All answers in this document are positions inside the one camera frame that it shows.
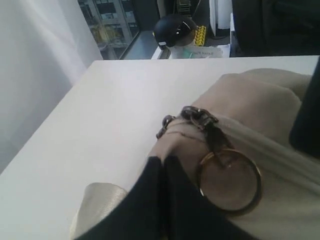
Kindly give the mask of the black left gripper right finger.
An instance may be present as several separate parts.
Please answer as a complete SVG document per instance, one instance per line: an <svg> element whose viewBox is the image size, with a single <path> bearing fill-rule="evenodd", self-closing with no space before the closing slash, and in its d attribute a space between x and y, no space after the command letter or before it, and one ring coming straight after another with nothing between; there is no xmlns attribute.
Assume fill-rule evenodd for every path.
<svg viewBox="0 0 320 240"><path fill-rule="evenodd" d="M162 200L165 233L169 240L240 239L240 229L201 196L176 156L164 160Z"/></svg>

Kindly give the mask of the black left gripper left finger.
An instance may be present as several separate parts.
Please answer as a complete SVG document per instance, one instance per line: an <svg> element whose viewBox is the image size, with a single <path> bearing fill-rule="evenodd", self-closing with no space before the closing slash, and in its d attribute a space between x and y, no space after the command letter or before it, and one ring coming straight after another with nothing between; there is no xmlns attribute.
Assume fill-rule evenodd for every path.
<svg viewBox="0 0 320 240"><path fill-rule="evenodd" d="M78 240L159 240L162 222L159 206L162 163L149 157L137 182L111 213Z"/></svg>

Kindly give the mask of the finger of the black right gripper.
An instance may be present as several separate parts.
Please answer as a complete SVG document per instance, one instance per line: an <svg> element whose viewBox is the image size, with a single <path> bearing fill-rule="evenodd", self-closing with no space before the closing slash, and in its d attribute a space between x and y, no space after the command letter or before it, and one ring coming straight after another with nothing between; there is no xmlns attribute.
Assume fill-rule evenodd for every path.
<svg viewBox="0 0 320 240"><path fill-rule="evenodd" d="M314 73L289 134L291 146L320 157L320 74Z"/></svg>

